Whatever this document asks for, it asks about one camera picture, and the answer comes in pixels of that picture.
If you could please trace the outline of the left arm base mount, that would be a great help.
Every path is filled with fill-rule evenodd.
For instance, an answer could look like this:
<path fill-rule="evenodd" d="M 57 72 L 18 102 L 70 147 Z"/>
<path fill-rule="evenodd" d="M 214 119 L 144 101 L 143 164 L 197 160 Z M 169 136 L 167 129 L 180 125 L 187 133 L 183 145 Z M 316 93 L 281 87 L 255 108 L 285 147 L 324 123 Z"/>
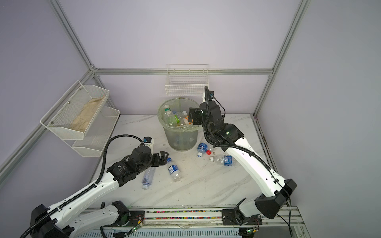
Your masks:
<path fill-rule="evenodd" d="M 120 214 L 116 225 L 118 227 L 134 227 L 138 224 L 138 221 L 143 221 L 145 217 L 145 211 L 137 210 L 137 211 L 129 211 L 127 213 Z"/>

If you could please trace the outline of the green label clear bottle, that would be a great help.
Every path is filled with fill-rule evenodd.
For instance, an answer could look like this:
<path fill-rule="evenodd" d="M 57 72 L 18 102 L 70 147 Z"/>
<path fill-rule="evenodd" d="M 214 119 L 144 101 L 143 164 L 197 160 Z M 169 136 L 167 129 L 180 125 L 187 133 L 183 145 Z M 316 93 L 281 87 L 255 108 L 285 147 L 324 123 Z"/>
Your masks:
<path fill-rule="evenodd" d="M 164 119 L 167 125 L 177 127 L 180 125 L 179 118 L 172 112 L 169 105 L 164 105 Z"/>

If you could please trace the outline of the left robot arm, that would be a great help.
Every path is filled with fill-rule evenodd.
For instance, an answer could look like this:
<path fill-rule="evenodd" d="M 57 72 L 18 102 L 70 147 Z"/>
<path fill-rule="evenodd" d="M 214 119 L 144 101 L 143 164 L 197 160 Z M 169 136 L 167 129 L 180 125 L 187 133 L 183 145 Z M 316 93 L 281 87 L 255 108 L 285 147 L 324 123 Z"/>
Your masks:
<path fill-rule="evenodd" d="M 32 211 L 31 230 L 27 234 L 33 238 L 76 238 L 127 218 L 130 212 L 120 200 L 95 212 L 82 212 L 108 193 L 134 180 L 145 170 L 166 165 L 168 152 L 153 154 L 151 147 L 148 143 L 135 148 L 130 155 L 110 166 L 99 182 L 95 181 L 49 207 L 36 207 Z"/>

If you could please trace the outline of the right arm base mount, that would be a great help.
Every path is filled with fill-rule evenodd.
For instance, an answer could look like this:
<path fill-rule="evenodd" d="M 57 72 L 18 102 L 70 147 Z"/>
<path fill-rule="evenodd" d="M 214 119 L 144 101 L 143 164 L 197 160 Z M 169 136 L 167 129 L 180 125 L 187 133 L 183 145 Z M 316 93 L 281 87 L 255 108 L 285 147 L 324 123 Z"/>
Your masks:
<path fill-rule="evenodd" d="M 222 222 L 223 225 L 262 225 L 263 221 L 261 215 L 253 215 L 251 217 L 245 217 L 241 212 L 234 209 L 223 209 L 222 213 Z"/>

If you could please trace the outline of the small blue label bottle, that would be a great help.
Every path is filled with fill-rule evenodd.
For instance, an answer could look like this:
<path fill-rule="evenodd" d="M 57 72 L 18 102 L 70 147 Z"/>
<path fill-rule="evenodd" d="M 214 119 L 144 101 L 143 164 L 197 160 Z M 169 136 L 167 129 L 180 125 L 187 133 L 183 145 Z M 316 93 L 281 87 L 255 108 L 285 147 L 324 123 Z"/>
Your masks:
<path fill-rule="evenodd" d="M 174 182 L 178 182 L 179 180 L 181 180 L 182 178 L 181 171 L 179 167 L 177 166 L 177 164 L 171 158 L 167 159 L 167 167 L 168 167 L 168 172 Z"/>

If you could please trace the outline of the crushed clear bottle white cap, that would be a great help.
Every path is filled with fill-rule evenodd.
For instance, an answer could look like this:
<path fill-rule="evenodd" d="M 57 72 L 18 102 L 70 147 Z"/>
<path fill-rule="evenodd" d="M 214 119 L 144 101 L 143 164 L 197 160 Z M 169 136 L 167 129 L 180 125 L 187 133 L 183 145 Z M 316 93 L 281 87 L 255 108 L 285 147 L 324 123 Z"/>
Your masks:
<path fill-rule="evenodd" d="M 145 171 L 145 174 L 142 180 L 142 189 L 147 190 L 150 188 L 153 182 L 155 171 L 156 171 L 155 167 L 151 167 Z"/>

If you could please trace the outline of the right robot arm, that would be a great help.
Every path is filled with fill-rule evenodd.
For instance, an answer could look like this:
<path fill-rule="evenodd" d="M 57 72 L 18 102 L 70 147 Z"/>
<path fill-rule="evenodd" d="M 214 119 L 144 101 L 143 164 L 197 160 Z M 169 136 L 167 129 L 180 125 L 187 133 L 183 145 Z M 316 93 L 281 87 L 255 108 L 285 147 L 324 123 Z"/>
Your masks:
<path fill-rule="evenodd" d="M 245 220 L 262 214 L 274 219 L 285 203 L 291 201 L 296 182 L 291 178 L 285 179 L 272 169 L 251 147 L 238 127 L 224 121 L 221 109 L 214 101 L 203 102 L 199 108 L 190 108 L 188 120 L 195 126 L 202 126 L 206 141 L 236 159 L 261 190 L 257 198 L 239 202 L 236 217 Z"/>

